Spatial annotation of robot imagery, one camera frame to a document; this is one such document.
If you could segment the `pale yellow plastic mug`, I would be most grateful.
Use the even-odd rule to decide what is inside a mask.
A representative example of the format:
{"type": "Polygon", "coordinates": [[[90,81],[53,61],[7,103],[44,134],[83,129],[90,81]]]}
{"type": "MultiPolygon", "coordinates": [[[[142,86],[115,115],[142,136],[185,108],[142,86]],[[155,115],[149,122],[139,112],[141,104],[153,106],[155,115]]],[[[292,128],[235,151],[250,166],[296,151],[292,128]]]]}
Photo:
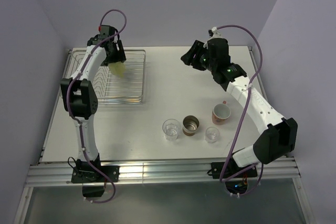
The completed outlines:
{"type": "Polygon", "coordinates": [[[108,68],[112,75],[123,78],[125,72],[125,64],[123,62],[113,62],[108,64],[108,68]]]}

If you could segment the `large clear plastic tumbler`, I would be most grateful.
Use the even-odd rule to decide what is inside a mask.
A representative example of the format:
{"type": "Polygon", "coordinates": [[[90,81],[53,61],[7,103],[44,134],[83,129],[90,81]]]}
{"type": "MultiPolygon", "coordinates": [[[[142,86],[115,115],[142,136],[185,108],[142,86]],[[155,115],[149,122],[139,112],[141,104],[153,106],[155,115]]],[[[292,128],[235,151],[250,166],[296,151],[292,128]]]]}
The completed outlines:
{"type": "Polygon", "coordinates": [[[168,119],[163,123],[162,130],[168,141],[175,141],[180,134],[181,125],[176,119],[168,119]]]}

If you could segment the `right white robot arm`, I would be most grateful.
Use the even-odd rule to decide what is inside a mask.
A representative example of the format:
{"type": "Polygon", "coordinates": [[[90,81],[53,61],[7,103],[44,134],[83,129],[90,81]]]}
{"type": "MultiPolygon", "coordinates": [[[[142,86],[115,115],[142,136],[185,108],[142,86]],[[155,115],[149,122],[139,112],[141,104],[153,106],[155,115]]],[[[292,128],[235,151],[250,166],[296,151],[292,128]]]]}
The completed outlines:
{"type": "Polygon", "coordinates": [[[253,120],[260,133],[256,142],[236,151],[227,164],[228,173],[240,176],[248,165],[269,164],[290,153],[295,148],[298,124],[277,112],[252,86],[247,73],[233,63],[229,55],[228,41],[213,38],[207,43],[195,41],[181,60],[194,69],[211,72],[213,79],[228,92],[253,120]]]}

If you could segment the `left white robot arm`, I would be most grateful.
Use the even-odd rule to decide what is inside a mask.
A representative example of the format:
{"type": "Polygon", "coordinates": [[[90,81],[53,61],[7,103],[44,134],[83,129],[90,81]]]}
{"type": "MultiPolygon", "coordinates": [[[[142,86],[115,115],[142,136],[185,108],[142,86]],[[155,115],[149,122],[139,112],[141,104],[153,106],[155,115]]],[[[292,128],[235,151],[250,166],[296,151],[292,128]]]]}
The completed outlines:
{"type": "Polygon", "coordinates": [[[101,66],[125,61],[120,36],[96,35],[89,39],[85,56],[76,71],[71,77],[61,80],[64,108],[74,121],[79,146],[72,183],[97,182],[107,178],[102,172],[95,142],[93,122],[98,98],[92,82],[101,66]]]}

